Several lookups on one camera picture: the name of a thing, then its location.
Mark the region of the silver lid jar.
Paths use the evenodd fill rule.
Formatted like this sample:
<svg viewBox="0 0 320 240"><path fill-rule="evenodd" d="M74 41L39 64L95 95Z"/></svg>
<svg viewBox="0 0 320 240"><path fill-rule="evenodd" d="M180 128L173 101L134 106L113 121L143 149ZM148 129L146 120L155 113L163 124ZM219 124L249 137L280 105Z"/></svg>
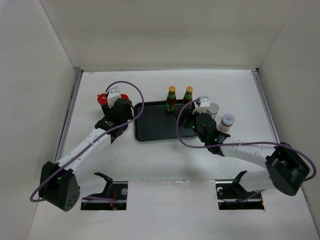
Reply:
<svg viewBox="0 0 320 240"><path fill-rule="evenodd" d="M206 113L214 120L219 112L219 106L216 103L210 103L210 107L206 110Z"/></svg>

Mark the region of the yellow cap sauce bottle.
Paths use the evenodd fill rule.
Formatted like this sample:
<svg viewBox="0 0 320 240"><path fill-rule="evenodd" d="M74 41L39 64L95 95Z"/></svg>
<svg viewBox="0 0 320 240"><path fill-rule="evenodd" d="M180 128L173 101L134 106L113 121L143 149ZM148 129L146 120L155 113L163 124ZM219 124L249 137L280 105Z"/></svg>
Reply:
<svg viewBox="0 0 320 240"><path fill-rule="evenodd" d="M193 87L189 85L186 87L186 90L182 99L182 105L185 106L192 100L193 100Z"/></svg>
<svg viewBox="0 0 320 240"><path fill-rule="evenodd" d="M166 111L173 113L176 110L176 87L174 85L169 86L166 99Z"/></svg>

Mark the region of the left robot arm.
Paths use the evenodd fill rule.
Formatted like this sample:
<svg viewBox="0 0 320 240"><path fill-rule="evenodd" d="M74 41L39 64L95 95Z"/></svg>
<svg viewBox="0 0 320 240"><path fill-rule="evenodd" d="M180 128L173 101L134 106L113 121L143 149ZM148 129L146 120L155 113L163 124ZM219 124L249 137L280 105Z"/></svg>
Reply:
<svg viewBox="0 0 320 240"><path fill-rule="evenodd" d="M128 128L128 121L133 119L132 101L125 94L121 94L112 107L105 105L102 110L104 117L80 145L56 163L48 161L42 167L39 197L65 212L71 210L80 197L77 179L85 164L121 136Z"/></svg>

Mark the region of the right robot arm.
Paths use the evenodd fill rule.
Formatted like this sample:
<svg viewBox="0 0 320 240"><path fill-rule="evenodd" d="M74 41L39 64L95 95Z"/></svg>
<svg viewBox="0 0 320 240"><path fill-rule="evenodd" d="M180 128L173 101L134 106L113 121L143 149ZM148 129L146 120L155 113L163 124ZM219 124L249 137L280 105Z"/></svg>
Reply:
<svg viewBox="0 0 320 240"><path fill-rule="evenodd" d="M310 173L308 165L289 144L249 144L236 140L218 130L216 121L207 113L187 111L181 115L178 125L192 129L210 153L262 168L254 172L241 170L234 178L231 190L238 198L266 189L277 189L285 195L295 196Z"/></svg>

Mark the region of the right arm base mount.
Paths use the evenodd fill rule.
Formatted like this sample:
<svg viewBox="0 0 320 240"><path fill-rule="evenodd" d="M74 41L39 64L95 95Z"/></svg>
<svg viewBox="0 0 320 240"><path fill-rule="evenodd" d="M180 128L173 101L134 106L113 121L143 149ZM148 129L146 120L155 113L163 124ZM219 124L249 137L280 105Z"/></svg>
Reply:
<svg viewBox="0 0 320 240"><path fill-rule="evenodd" d="M247 171L241 171L233 180L215 182L219 210L264 210L261 190L246 191L240 180Z"/></svg>

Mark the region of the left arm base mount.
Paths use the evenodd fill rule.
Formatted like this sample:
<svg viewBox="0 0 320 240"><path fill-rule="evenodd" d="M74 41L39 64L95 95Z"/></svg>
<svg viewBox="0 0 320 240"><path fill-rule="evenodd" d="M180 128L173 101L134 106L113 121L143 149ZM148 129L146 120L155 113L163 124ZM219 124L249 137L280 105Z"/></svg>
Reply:
<svg viewBox="0 0 320 240"><path fill-rule="evenodd" d="M81 200L82 211L125 211L127 209L128 181L114 181L101 173L94 173L103 179L102 183L89 186L89 190L98 187L93 193L83 193Z"/></svg>

